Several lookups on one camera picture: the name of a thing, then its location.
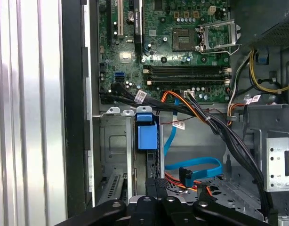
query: motherboard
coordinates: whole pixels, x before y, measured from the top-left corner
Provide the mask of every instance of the motherboard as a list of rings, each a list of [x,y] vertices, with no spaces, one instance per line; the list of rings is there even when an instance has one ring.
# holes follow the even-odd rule
[[[120,82],[134,95],[172,90],[201,104],[228,102],[230,50],[241,34],[227,1],[100,0],[101,92]]]

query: side panel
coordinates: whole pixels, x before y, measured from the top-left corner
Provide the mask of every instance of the side panel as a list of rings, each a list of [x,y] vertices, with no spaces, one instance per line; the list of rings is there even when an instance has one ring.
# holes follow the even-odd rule
[[[0,0],[0,226],[67,218],[60,0]]]

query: cable label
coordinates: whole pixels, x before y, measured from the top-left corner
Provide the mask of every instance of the cable label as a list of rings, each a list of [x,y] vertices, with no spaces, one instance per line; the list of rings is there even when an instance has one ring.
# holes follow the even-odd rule
[[[134,102],[138,103],[138,104],[142,104],[145,97],[146,97],[147,93],[146,92],[143,92],[141,90],[139,90],[136,94],[136,97],[134,99]]]
[[[249,105],[252,101],[252,98],[250,98],[249,100],[247,100],[246,105]]]
[[[175,121],[173,122],[173,126],[178,128],[178,129],[183,129],[185,130],[185,123],[182,121]]]
[[[258,102],[258,100],[260,99],[261,95],[256,95],[252,98],[252,101],[251,103],[254,103],[254,102]]]

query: blue sata port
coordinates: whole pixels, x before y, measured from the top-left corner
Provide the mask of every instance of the blue sata port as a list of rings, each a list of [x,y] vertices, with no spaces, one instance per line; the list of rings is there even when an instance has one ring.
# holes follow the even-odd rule
[[[116,72],[114,74],[114,80],[117,82],[124,82],[125,81],[125,73],[124,72]]]

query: cpu socket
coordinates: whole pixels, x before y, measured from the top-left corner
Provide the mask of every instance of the cpu socket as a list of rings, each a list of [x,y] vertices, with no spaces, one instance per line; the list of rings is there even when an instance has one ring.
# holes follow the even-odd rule
[[[195,51],[195,30],[173,29],[173,51]]]

